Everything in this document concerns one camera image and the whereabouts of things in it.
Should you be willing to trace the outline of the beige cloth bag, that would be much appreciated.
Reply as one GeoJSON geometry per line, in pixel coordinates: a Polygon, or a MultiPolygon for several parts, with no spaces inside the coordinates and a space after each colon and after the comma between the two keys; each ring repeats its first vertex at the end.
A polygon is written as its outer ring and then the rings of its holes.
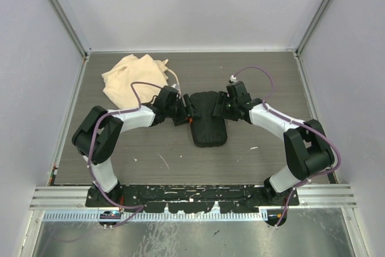
{"type": "Polygon", "coordinates": [[[179,84],[177,75],[167,67],[168,60],[154,60],[150,55],[138,58],[130,54],[123,57],[110,71],[102,74],[104,94],[119,109],[137,108],[139,104],[153,102],[160,89],[168,84],[179,84]]]}

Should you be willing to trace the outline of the aluminium front rail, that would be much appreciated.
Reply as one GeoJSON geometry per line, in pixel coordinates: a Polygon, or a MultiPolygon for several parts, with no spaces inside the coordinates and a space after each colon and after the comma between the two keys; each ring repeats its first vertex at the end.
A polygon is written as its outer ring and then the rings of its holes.
{"type": "MultiPolygon", "coordinates": [[[[348,184],[304,185],[293,192],[268,200],[261,185],[122,185],[115,206],[144,206],[163,212],[172,203],[197,206],[204,211],[215,208],[255,211],[259,208],[356,208],[348,184]]],[[[35,189],[30,209],[111,208],[91,186],[52,186],[35,189]]]]}

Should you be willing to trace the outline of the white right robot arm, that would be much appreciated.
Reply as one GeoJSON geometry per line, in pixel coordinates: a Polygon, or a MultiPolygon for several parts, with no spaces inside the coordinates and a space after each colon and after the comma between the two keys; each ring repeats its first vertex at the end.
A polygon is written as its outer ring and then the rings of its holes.
{"type": "Polygon", "coordinates": [[[218,93],[213,115],[227,120],[243,120],[275,135],[284,144],[286,165],[263,183],[263,196],[278,205],[288,190],[321,173],[334,163],[331,145],[317,120],[291,118],[261,99],[252,99],[243,82],[227,85],[218,93]]]}

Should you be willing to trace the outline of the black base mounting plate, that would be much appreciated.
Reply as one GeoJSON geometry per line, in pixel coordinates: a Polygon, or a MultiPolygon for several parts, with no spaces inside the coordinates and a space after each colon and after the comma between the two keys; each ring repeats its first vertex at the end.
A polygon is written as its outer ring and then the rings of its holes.
{"type": "Polygon", "coordinates": [[[210,212],[219,206],[220,213],[258,212],[261,206],[285,205],[289,191],[269,198],[264,187],[258,185],[120,185],[107,196],[115,203],[143,205],[144,212],[186,214],[210,212]]]}

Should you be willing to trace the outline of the black plastic tool case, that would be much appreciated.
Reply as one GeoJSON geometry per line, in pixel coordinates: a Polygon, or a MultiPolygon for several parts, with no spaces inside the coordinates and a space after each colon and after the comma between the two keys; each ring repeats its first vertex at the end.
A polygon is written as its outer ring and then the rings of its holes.
{"type": "Polygon", "coordinates": [[[213,115],[218,92],[204,91],[189,96],[192,108],[191,134],[197,147],[219,147],[227,141],[226,123],[213,115]]]}

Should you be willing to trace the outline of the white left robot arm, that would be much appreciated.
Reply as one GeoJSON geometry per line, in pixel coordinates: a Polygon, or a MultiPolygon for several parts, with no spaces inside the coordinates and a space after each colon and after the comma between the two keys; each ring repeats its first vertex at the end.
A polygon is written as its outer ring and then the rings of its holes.
{"type": "Polygon", "coordinates": [[[139,102],[136,108],[106,110],[101,106],[93,107],[74,133],[72,144],[87,162],[99,200],[106,206],[115,206],[122,196],[122,187],[111,162],[122,133],[156,126],[167,118],[176,126],[183,125],[193,119],[195,112],[187,94],[181,96],[167,85],[150,102],[139,102]]]}

